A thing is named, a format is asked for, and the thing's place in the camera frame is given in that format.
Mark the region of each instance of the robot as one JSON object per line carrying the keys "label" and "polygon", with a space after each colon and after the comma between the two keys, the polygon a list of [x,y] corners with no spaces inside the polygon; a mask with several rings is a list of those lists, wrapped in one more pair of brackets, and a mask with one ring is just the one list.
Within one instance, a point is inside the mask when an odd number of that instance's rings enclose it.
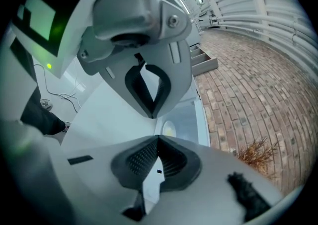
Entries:
{"label": "robot", "polygon": [[[191,22],[177,0],[25,0],[8,30],[0,51],[1,149],[21,194],[51,223],[269,224],[292,203],[230,154],[182,139],[145,136],[66,157],[58,142],[17,120],[36,83],[14,60],[14,39],[57,77],[77,56],[141,115],[169,112],[191,83]],[[155,99],[144,65],[160,79]],[[142,184],[158,157],[160,200],[146,213]]]}

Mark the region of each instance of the dry plant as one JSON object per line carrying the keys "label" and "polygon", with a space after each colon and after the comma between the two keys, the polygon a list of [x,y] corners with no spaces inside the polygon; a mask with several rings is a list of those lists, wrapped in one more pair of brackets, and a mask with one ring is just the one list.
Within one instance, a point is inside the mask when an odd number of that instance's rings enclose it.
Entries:
{"label": "dry plant", "polygon": [[274,145],[266,143],[266,137],[261,141],[256,141],[247,146],[247,149],[241,149],[237,158],[254,168],[265,177],[272,179],[275,175],[267,173],[267,165],[272,161],[273,156],[277,153],[278,142]]}

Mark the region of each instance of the black cable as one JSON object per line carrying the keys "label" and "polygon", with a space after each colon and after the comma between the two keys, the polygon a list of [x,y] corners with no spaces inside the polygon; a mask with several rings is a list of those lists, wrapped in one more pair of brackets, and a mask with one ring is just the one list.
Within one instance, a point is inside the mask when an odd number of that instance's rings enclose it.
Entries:
{"label": "black cable", "polygon": [[73,105],[73,108],[74,108],[75,112],[77,113],[77,110],[75,109],[74,103],[73,103],[71,100],[69,100],[69,99],[67,99],[67,98],[65,98],[65,97],[63,97],[63,96],[61,96],[61,95],[59,95],[59,94],[57,94],[57,93],[52,93],[52,92],[50,92],[50,91],[48,90],[48,87],[47,87],[47,85],[46,85],[46,77],[45,77],[45,69],[44,69],[44,67],[43,67],[42,65],[40,65],[40,64],[35,64],[34,66],[41,66],[41,67],[42,67],[43,73],[44,73],[45,88],[46,88],[47,92],[48,92],[49,94],[56,95],[56,96],[59,96],[59,97],[65,99],[65,100],[68,100],[68,101]]}

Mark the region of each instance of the screw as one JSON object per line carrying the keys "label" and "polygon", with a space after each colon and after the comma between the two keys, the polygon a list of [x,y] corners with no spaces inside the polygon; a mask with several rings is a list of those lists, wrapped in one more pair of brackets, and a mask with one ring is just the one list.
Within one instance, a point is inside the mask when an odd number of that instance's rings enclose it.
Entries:
{"label": "screw", "polygon": [[177,15],[172,15],[168,19],[168,26],[171,28],[176,28],[179,24],[179,17]]}
{"label": "screw", "polygon": [[86,57],[88,57],[88,52],[87,52],[86,50],[84,50],[84,51],[80,54],[80,56],[81,56],[83,59],[85,59]]}

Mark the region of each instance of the red brick paving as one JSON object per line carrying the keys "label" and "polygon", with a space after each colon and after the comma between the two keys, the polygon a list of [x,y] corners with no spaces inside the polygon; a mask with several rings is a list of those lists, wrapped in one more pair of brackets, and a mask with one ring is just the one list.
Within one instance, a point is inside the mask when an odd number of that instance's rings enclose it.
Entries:
{"label": "red brick paving", "polygon": [[279,142],[268,166],[283,194],[304,184],[318,153],[318,90],[305,74],[264,43],[208,30],[200,47],[219,68],[196,77],[211,146],[239,151],[254,139]]}

